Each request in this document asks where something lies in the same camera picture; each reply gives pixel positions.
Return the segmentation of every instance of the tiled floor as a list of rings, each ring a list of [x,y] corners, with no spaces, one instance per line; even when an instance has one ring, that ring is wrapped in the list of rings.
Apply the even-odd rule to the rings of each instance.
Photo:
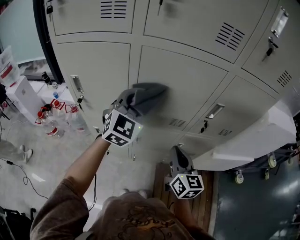
[[[67,168],[88,148],[93,139],[90,135],[81,136],[76,133],[66,133],[61,139],[52,139],[41,127],[30,122],[22,124],[16,122],[17,120],[26,121],[20,114],[15,114],[11,121],[0,119],[2,127],[5,128],[1,138],[7,138],[15,146],[23,144],[26,148],[33,149],[33,157],[27,164],[10,160],[23,167],[39,194],[48,197],[63,178]],[[156,162],[121,159],[112,153],[105,156],[97,172],[97,202],[84,229],[88,230],[92,225],[104,200],[118,195],[121,189],[152,190]],[[1,159],[0,165],[0,206],[25,212],[27,216],[30,208],[39,210],[45,199],[34,192],[30,183],[24,185],[21,169],[8,165]],[[84,195],[88,206],[94,200],[93,188],[94,182]]]

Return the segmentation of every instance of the locker vent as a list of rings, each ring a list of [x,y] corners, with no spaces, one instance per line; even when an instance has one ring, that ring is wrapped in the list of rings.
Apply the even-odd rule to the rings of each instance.
[[[281,86],[285,87],[290,81],[292,77],[288,74],[287,71],[284,71],[283,74],[278,78],[277,82],[280,83]]]
[[[244,33],[224,22],[215,40],[236,51],[244,36]]]
[[[179,120],[179,119],[172,118],[169,125],[181,128],[181,127],[183,127],[183,125],[185,123],[186,122],[184,120]]]
[[[127,1],[102,1],[101,18],[126,18]]]
[[[232,131],[230,131],[230,130],[223,129],[221,132],[218,133],[218,135],[227,136],[231,132]]]

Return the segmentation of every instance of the cable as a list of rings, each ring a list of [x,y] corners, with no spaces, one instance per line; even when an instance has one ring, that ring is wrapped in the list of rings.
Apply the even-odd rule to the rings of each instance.
[[[24,124],[24,123],[26,123],[26,122],[29,122],[29,120],[27,120],[26,122],[21,122],[21,121],[18,120],[18,121],[13,122],[12,124],[10,124],[9,129],[8,129],[8,131],[7,131],[7,134],[6,134],[6,139],[5,139],[5,140],[8,139],[8,134],[9,134],[10,128],[11,128],[12,125],[15,124],[16,122],[20,122],[20,123]]]
[[[14,163],[11,162],[11,161],[7,161],[7,160],[4,160],[4,159],[2,159],[2,160],[5,161],[5,162],[6,162],[7,164],[9,164],[9,165],[15,165],[15,166],[18,166],[18,167],[23,171],[23,173],[25,174],[25,177],[23,177],[23,183],[24,183],[25,185],[27,185],[27,184],[28,184],[28,181],[29,181],[30,184],[31,184],[31,186],[32,186],[32,188],[33,188],[33,190],[36,192],[37,195],[39,195],[39,196],[41,196],[41,197],[43,197],[43,198],[45,198],[45,199],[48,199],[47,197],[45,197],[45,196],[39,194],[39,193],[36,191],[36,189],[35,189],[35,188],[33,187],[33,185],[32,185],[32,182],[31,182],[30,178],[27,177],[26,172],[23,170],[23,168],[22,168],[21,166],[19,166],[19,165],[17,165],[17,164],[14,164]]]
[[[94,201],[93,201],[92,205],[90,206],[89,211],[91,211],[93,209],[93,207],[96,205],[96,201],[97,201],[97,196],[96,196],[96,182],[97,182],[97,175],[95,174]]]
[[[0,121],[0,128],[1,128],[1,132],[0,132],[0,142],[1,142],[1,137],[2,137],[2,125],[1,125],[1,121]]]

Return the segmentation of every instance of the plastic water bottle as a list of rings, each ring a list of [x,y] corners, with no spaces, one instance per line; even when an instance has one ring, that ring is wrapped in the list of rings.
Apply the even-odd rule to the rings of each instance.
[[[56,120],[54,120],[51,112],[39,111],[37,116],[39,119],[41,119],[41,125],[48,136],[60,138],[64,135],[65,131],[58,127],[58,123]]]
[[[87,133],[86,123],[82,115],[78,112],[78,107],[75,104],[71,105],[71,113],[69,115],[68,122],[77,132],[84,134]]]
[[[64,102],[59,102],[58,100],[55,100],[52,103],[52,113],[54,119],[57,120],[61,128],[67,130],[70,125],[67,121],[67,113],[64,106],[65,106]]]

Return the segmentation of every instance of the wooden board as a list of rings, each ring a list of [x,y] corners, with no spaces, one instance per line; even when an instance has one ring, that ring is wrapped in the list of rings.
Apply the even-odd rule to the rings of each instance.
[[[202,180],[204,185],[204,191],[200,193],[200,204],[199,204],[199,214],[198,214],[198,225],[203,226],[204,215],[205,215],[205,205],[207,197],[207,171],[202,171]]]
[[[171,192],[164,191],[164,178],[169,172],[170,167],[168,164],[159,163],[156,165],[153,197],[162,200],[166,207],[171,206],[170,211],[174,213],[174,204],[171,205],[171,203],[176,200],[176,196]],[[188,200],[195,220],[198,222],[198,225],[206,231],[208,231],[210,222],[213,195],[213,173],[214,172],[210,171],[201,172],[204,191],[196,198]]]

